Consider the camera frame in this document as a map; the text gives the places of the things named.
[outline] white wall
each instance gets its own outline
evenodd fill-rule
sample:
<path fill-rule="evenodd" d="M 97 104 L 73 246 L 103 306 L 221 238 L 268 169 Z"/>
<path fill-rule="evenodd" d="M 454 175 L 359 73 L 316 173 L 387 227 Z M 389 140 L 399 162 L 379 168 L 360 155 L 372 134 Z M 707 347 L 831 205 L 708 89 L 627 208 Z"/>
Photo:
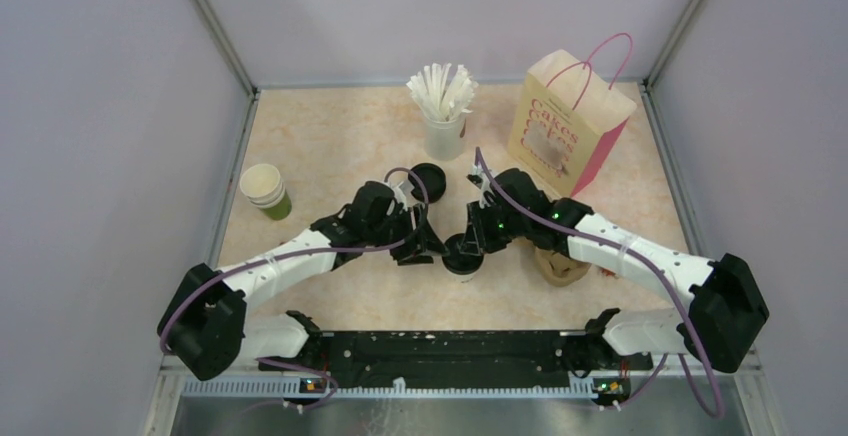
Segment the white wall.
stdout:
<path fill-rule="evenodd" d="M 189 0 L 0 0 L 0 21 L 0 434 L 138 434 L 246 96 Z"/>
<path fill-rule="evenodd" d="M 708 0 L 658 90 L 710 252 L 745 257 L 791 434 L 845 434 L 848 0 Z"/>
<path fill-rule="evenodd" d="M 484 80 L 523 79 L 561 47 L 588 56 L 619 31 L 636 40 L 625 77 L 648 74 L 688 0 L 210 0 L 254 82 L 399 83 L 433 61 Z M 598 57 L 615 74 L 623 41 Z"/>

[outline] paper bag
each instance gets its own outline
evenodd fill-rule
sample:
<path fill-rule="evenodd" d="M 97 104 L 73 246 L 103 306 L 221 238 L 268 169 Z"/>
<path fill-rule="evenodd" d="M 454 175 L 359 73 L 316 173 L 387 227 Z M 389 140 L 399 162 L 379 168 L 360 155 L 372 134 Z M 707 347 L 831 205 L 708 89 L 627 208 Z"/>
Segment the paper bag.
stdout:
<path fill-rule="evenodd" d="M 509 154 L 529 166 L 560 196 L 579 192 L 598 174 L 636 109 L 636 103 L 613 83 L 598 77 L 588 59 L 579 61 L 564 50 L 542 58 L 524 80 L 507 147 Z"/>

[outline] table surface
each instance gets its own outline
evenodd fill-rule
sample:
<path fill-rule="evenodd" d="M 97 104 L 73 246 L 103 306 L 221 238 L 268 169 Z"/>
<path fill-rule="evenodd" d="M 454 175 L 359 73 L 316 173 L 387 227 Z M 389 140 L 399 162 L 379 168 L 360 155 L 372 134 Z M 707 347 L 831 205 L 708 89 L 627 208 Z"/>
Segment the table surface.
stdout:
<path fill-rule="evenodd" d="M 638 108 L 595 181 L 576 199 L 624 228 L 685 251 L 638 87 L 617 87 Z M 520 90 L 520 85 L 481 85 L 468 117 L 464 153 L 454 161 L 437 162 L 447 174 L 448 188 L 429 219 L 442 240 L 464 231 L 465 204 L 479 198 L 477 188 L 465 179 L 475 146 L 482 148 L 493 169 L 521 167 L 506 152 Z M 381 180 L 393 167 L 431 161 L 423 138 L 420 111 L 405 87 L 263 91 L 243 167 L 276 165 L 293 211 L 282 221 L 272 221 L 236 194 L 220 264 L 237 263 L 295 237 L 350 202 L 365 181 Z M 534 180 L 555 197 L 540 178 Z M 597 268 L 568 287 L 552 287 L 536 267 L 532 246 L 517 241 L 487 255 L 467 283 L 460 283 L 438 259 L 432 265 L 398 267 L 387 253 L 363 255 L 298 283 L 255 314 L 299 310 L 320 328 L 333 330 L 569 329 L 582 328 L 607 308 L 669 306 L 665 299 Z"/>

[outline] paper cup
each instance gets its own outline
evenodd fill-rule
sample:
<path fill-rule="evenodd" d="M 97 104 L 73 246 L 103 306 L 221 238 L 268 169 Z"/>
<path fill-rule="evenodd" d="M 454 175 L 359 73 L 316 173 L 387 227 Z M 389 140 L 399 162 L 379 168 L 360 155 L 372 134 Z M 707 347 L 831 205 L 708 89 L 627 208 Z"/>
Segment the paper cup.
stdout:
<path fill-rule="evenodd" d="M 453 121 L 433 121 L 422 115 L 427 126 L 424 149 L 437 161 L 456 159 L 465 149 L 465 114 Z"/>
<path fill-rule="evenodd" d="M 279 221 L 291 213 L 291 199 L 276 166 L 257 164 L 242 173 L 239 189 L 250 204 Z"/>

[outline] purple cable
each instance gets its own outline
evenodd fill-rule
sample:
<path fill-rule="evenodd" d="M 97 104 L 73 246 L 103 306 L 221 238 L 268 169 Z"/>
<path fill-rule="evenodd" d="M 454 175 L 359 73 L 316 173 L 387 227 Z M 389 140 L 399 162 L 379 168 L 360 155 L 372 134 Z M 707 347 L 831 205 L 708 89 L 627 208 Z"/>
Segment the purple cable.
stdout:
<path fill-rule="evenodd" d="M 409 170 L 407 168 L 394 168 L 394 169 L 392 169 L 391 171 L 386 173 L 386 176 L 383 179 L 383 181 L 388 181 L 389 176 L 391 176 L 394 173 L 400 172 L 400 171 L 407 173 L 413 180 L 415 180 L 416 183 L 418 183 L 419 187 L 421 187 L 421 188 L 425 187 L 424 182 L 421 181 L 421 178 L 419 178 L 417 174 L 413 173 L 411 170 Z M 421 227 L 424 226 L 424 223 L 426 223 L 426 221 L 427 221 L 427 208 L 430 205 L 430 198 L 427 195 L 427 191 L 422 191 L 421 193 L 424 195 L 424 210 L 421 212 L 421 221 L 418 222 L 418 225 L 415 227 L 415 229 L 412 230 L 412 233 L 410 233 L 408 236 L 401 239 L 400 241 L 395 241 L 394 243 L 387 244 L 385 246 L 375 246 L 373 248 L 300 249 L 300 250 L 297 250 L 297 251 L 292 251 L 291 253 L 285 253 L 285 254 L 280 254 L 280 255 L 274 256 L 274 258 L 272 258 L 272 259 L 273 259 L 273 261 L 282 261 L 282 260 L 288 259 L 288 258 L 296 258 L 298 256 L 311 256 L 313 254 L 320 254 L 320 253 L 377 253 L 377 252 L 380 252 L 380 251 L 387 251 L 387 250 L 390 250 L 390 249 L 397 248 L 398 246 L 403 245 L 407 241 L 408 238 L 417 234 L 418 231 L 420 231 Z M 202 285 L 200 285 L 199 288 L 194 290 L 193 293 L 191 293 L 179 306 L 177 306 L 177 309 L 174 311 L 174 314 L 172 314 L 170 319 L 168 319 L 168 322 L 165 323 L 165 326 L 162 328 L 162 334 L 159 336 L 159 349 L 162 350 L 162 352 L 165 353 L 165 354 L 173 354 L 171 352 L 171 350 L 168 348 L 168 336 L 171 334 L 171 329 L 174 328 L 174 324 L 176 324 L 177 320 L 180 319 L 180 316 L 183 315 L 183 313 L 186 311 L 186 309 L 188 309 L 188 307 L 191 306 L 192 303 L 194 303 L 197 300 L 197 298 L 200 297 L 200 295 L 205 293 L 212 286 L 215 286 L 216 284 L 220 283 L 221 281 L 229 278 L 230 276 L 232 276 L 236 273 L 239 273 L 239 272 L 242 272 L 242 271 L 247 271 L 247 270 L 253 269 L 253 268 L 257 268 L 257 267 L 262 266 L 264 264 L 268 264 L 268 260 L 263 259 L 263 260 L 260 260 L 260 261 L 254 261 L 252 263 L 245 263 L 245 264 L 243 264 L 241 266 L 237 266 L 237 267 L 235 267 L 235 268 L 233 268 L 229 271 L 225 271 L 225 272 L 213 277 L 209 281 L 206 281 Z"/>
<path fill-rule="evenodd" d="M 704 401 L 704 398 L 701 396 L 701 394 L 698 392 L 698 389 L 695 387 L 695 381 L 694 381 L 694 379 L 692 378 L 692 376 L 689 372 L 689 366 L 686 364 L 686 361 L 683 359 L 683 356 L 681 355 L 680 363 L 683 365 L 683 371 L 686 373 L 687 380 L 689 381 L 689 386 L 692 389 L 692 393 L 695 395 L 695 399 L 698 401 L 698 404 L 701 405 L 701 408 L 710 417 L 715 418 L 715 419 L 724 418 L 724 414 L 725 414 L 724 399 L 722 399 L 722 397 L 721 397 L 721 390 L 718 387 L 718 379 L 716 378 L 715 372 L 713 371 L 712 364 L 710 364 L 710 359 L 707 357 L 707 352 L 704 349 L 704 343 L 701 341 L 701 338 L 698 336 L 697 331 L 695 331 L 695 326 L 692 324 L 692 320 L 689 318 L 689 315 L 686 313 L 686 308 L 683 306 L 683 301 L 680 300 L 680 297 L 677 295 L 677 291 L 674 290 L 674 287 L 671 285 L 671 283 L 668 281 L 668 279 L 662 273 L 662 270 L 660 270 L 660 268 L 658 268 L 657 265 L 654 264 L 653 261 L 648 259 L 642 253 L 634 251 L 631 248 L 624 248 L 621 244 L 616 243 L 615 241 L 612 241 L 612 240 L 609 240 L 609 239 L 606 239 L 606 238 L 601 238 L 599 236 L 595 236 L 594 234 L 584 233 L 582 231 L 577 231 L 577 230 L 574 230 L 574 229 L 571 229 L 571 228 L 567 228 L 565 226 L 561 226 L 559 224 L 552 223 L 552 222 L 542 218 L 541 216 L 533 214 L 531 211 L 522 207 L 520 204 L 518 204 L 517 201 L 512 199 L 512 197 L 510 197 L 510 195 L 507 194 L 506 191 L 504 191 L 504 189 L 500 186 L 500 184 L 498 184 L 498 182 L 495 181 L 495 178 L 492 176 L 492 173 L 489 171 L 489 167 L 486 165 L 486 161 L 483 159 L 483 153 L 482 153 L 482 151 L 480 151 L 479 146 L 477 147 L 476 152 L 475 152 L 475 160 L 482 167 L 483 173 L 486 175 L 486 178 L 488 178 L 489 184 L 492 186 L 492 188 L 494 188 L 495 191 L 502 198 L 504 198 L 504 200 L 506 200 L 507 203 L 512 205 L 512 207 L 514 207 L 516 210 L 518 210 L 523 215 L 527 216 L 528 218 L 532 219 L 533 221 L 535 221 L 535 222 L 537 222 L 537 223 L 539 223 L 543 226 L 546 226 L 548 228 L 560 231 L 560 232 L 568 234 L 570 236 L 576 236 L 576 237 L 579 237 L 579 238 L 587 239 L 589 241 L 594 241 L 594 242 L 602 244 L 602 245 L 610 246 L 613 249 L 617 249 L 619 251 L 624 249 L 624 251 L 627 254 L 636 258 L 639 262 L 641 262 L 648 269 L 650 269 L 651 272 L 653 272 L 657 276 L 657 278 L 659 278 L 660 283 L 662 283 L 663 287 L 668 292 L 668 295 L 671 298 L 671 302 L 674 304 L 674 307 L 677 309 L 677 312 L 680 313 L 680 317 L 681 317 L 681 319 L 683 319 L 683 325 L 686 327 L 686 331 L 692 337 L 692 342 L 695 345 L 695 352 L 698 354 L 698 359 L 701 361 L 701 364 L 704 365 L 704 372 L 706 373 L 707 380 L 710 383 L 710 389 L 712 389 L 712 391 L 713 391 L 713 398 L 715 400 L 715 406 L 716 406 L 715 411 L 713 411 L 713 410 L 711 410 L 710 408 L 707 407 L 706 402 Z"/>
<path fill-rule="evenodd" d="M 321 399 L 319 399 L 318 401 L 316 401 L 316 402 L 314 402 L 314 403 L 312 403 L 308 406 L 303 406 L 304 412 L 312 411 L 313 409 L 320 408 L 321 406 L 327 404 L 327 402 L 329 402 L 329 399 L 334 394 L 336 394 L 336 391 L 338 391 L 338 389 L 339 389 L 339 382 L 336 381 L 335 378 L 333 378 L 332 376 L 330 376 L 329 374 L 327 374 L 323 371 L 318 371 L 318 370 L 315 370 L 315 369 L 312 369 L 312 368 L 307 368 L 306 366 L 301 366 L 299 364 L 283 363 L 283 362 L 275 361 L 273 359 L 268 359 L 268 358 L 257 358 L 256 361 L 263 363 L 263 364 L 267 364 L 268 366 L 274 366 L 274 367 L 277 367 L 277 368 L 280 368 L 280 369 L 287 369 L 287 370 L 290 370 L 290 371 L 300 371 L 302 373 L 313 374 L 313 375 L 315 375 L 315 376 L 317 376 L 321 379 L 327 380 L 332 385 L 332 387 L 330 388 L 330 391 L 326 395 L 324 395 Z M 216 436 L 224 428 L 226 428 L 229 425 L 231 425 L 232 423 L 234 423 L 238 418 L 244 416 L 245 414 L 247 414 L 247 413 L 249 413 L 249 412 L 251 412 L 255 409 L 263 408 L 265 406 L 283 406 L 283 407 L 289 407 L 289 408 L 292 408 L 292 409 L 297 408 L 297 405 L 286 406 L 285 403 L 286 403 L 286 401 L 284 401 L 284 400 L 269 399 L 269 400 L 266 400 L 266 401 L 259 401 L 258 403 L 251 404 L 250 406 L 248 406 L 248 407 L 242 409 L 241 411 L 239 411 L 238 413 L 236 413 L 232 418 L 229 419 L 229 421 L 226 421 L 224 424 L 220 425 L 217 429 L 212 431 L 210 436 Z"/>

